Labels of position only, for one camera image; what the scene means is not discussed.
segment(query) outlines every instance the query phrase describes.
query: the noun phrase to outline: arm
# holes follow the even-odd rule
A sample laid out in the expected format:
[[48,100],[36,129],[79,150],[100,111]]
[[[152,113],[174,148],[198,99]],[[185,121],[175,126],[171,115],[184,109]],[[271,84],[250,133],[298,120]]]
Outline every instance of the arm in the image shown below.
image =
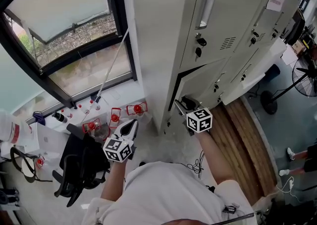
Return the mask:
[[102,199],[117,201],[121,197],[127,160],[125,160],[123,163],[113,163],[110,174],[106,180],[105,187],[101,194]]
[[204,151],[209,169],[217,184],[226,180],[234,180],[233,171],[219,147],[207,131],[195,133]]

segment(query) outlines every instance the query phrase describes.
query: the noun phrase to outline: white sneaker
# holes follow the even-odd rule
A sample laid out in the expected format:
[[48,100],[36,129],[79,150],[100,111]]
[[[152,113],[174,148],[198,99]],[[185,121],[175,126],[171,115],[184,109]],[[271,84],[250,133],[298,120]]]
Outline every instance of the white sneaker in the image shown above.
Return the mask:
[[289,169],[281,169],[279,171],[279,176],[284,176],[289,174]]
[[289,159],[295,160],[294,158],[295,153],[290,148],[287,148],[287,154],[289,156]]

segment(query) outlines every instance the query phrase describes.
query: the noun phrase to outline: red label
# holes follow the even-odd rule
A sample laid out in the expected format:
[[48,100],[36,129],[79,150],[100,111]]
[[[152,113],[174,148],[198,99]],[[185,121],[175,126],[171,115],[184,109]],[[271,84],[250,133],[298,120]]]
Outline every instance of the red label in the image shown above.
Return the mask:
[[20,134],[20,126],[18,124],[15,124],[14,134],[13,134],[11,143],[15,144],[18,141],[19,134]]

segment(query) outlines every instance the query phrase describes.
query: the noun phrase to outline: window frame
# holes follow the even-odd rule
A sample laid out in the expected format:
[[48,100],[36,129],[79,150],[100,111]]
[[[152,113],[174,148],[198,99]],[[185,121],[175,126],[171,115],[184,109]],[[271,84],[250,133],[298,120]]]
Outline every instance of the window frame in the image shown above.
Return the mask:
[[[11,56],[11,58],[19,65],[19,67],[22,68],[22,70],[27,75],[29,75],[38,85],[40,85],[45,91],[47,91],[50,95],[52,95],[59,101],[57,105],[44,110],[42,112],[43,115],[48,116],[52,112],[63,107],[77,108],[75,103],[86,97],[96,94],[99,91],[101,84],[70,96],[56,83],[54,83],[53,80],[49,78],[49,76],[54,72],[62,69],[63,67],[79,60],[80,58],[84,58],[94,52],[121,43],[123,34],[125,34],[128,28],[124,0],[108,0],[108,5],[112,10],[112,14],[116,24],[117,31],[115,33],[113,32],[107,34],[86,44],[83,44],[59,56],[58,58],[54,59],[41,68],[39,68],[35,61],[32,60],[33,57],[24,48],[18,37],[12,32],[9,23],[6,21],[6,17],[4,14],[8,15],[12,20],[19,23],[19,19],[14,16],[12,12],[7,11],[7,7],[13,1],[14,0],[0,0],[0,43]],[[56,37],[63,35],[66,31],[69,32],[69,30],[65,30],[58,34]],[[32,30],[30,30],[30,33],[34,38],[38,39],[40,42],[43,42],[39,39],[39,36],[37,36]],[[124,43],[131,72],[108,80],[105,83],[103,90],[131,79],[133,79],[134,81],[137,80],[129,34],[126,36]],[[34,118],[31,118],[27,121],[30,123],[34,121]]]

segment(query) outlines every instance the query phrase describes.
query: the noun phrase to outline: wooden floor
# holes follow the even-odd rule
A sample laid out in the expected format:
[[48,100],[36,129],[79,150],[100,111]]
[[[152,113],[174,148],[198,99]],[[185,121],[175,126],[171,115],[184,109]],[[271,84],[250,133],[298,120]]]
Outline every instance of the wooden floor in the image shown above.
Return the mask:
[[250,204],[270,194],[276,177],[262,138],[240,99],[211,110],[211,135],[234,169]]

